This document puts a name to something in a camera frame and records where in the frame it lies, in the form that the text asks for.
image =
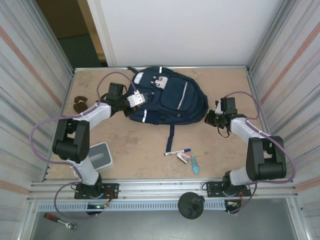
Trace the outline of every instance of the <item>whiteboard marker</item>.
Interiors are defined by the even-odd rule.
[[[168,156],[168,155],[174,155],[174,154],[177,154],[177,153],[186,153],[186,152],[190,152],[190,151],[191,151],[191,149],[187,148],[187,149],[179,150],[179,151],[168,151],[168,152],[165,152],[164,155]]]

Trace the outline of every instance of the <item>small white container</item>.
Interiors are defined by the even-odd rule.
[[[102,173],[114,167],[114,161],[106,142],[100,142],[91,146],[88,156],[94,169],[98,173]]]

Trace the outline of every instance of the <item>wooden tabletop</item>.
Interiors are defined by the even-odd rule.
[[[96,88],[99,81],[112,69],[76,72],[65,115],[75,115],[74,98],[88,98],[90,107],[97,100]],[[209,109],[215,109],[215,100],[234,91],[250,93],[244,69],[226,68],[178,68],[175,71],[194,78],[208,97]],[[121,70],[130,78],[133,73]],[[100,87],[100,94],[108,92],[109,83],[129,86],[128,80],[119,74],[108,77]],[[244,94],[236,94],[235,103],[238,113],[255,117],[257,111],[253,101]],[[258,128],[258,120],[252,121]],[[194,174],[191,163],[184,164],[176,155],[164,156],[170,126],[152,125],[131,121],[122,112],[101,122],[90,132],[90,145],[107,142],[114,161],[114,167],[101,173],[103,178],[207,178],[222,177],[226,171],[245,166],[246,144],[235,134],[223,138],[217,128],[198,123],[176,126],[172,151],[191,149],[199,165],[199,174]],[[72,169],[65,165],[51,165],[47,179],[75,178]]]

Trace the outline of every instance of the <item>black round base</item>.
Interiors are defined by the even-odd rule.
[[[204,211],[205,198],[194,192],[184,193],[178,202],[179,212],[187,219],[196,219]]]

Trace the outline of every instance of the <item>pink eraser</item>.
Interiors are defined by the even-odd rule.
[[[191,159],[191,156],[189,156],[188,154],[185,154],[184,152],[182,152],[181,155],[187,159]]]

